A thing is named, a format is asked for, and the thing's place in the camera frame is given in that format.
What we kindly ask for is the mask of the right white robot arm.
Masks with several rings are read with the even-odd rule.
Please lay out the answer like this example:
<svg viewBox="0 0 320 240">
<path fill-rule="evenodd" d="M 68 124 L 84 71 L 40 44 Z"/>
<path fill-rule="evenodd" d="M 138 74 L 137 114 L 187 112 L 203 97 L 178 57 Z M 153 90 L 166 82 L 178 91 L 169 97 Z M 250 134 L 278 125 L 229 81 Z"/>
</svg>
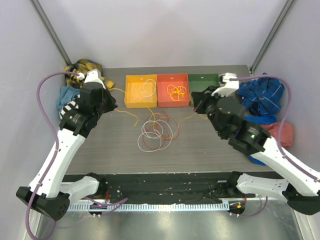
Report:
<svg viewBox="0 0 320 240">
<path fill-rule="evenodd" d="M 217 135 L 238 152 L 252 156 L 272 168 L 280 179 L 234 171 L 225 184 L 233 198 L 263 195 L 286 202 L 295 211 L 314 215 L 320 211 L 320 174 L 277 144 L 257 123 L 244 118 L 245 108 L 235 98 L 219 96 L 209 86 L 191 93 L 194 111 L 205 114 Z"/>
</svg>

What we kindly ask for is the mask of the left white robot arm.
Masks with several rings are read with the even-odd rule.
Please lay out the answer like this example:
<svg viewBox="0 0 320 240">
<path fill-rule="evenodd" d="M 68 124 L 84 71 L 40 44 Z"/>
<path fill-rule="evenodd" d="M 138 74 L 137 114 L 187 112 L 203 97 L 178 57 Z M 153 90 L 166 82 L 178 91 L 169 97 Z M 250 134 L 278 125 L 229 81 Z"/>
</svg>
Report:
<svg viewBox="0 0 320 240">
<path fill-rule="evenodd" d="M 69 186 L 61 185 L 73 157 L 100 117 L 117 107 L 110 92 L 98 82 L 83 85 L 77 105 L 77 109 L 64 114 L 59 124 L 59 146 L 51 149 L 31 183 L 16 192 L 24 204 L 31 203 L 31 209 L 54 221 L 60 220 L 73 203 L 90 195 L 100 200 L 107 192 L 106 179 L 92 172 Z"/>
</svg>

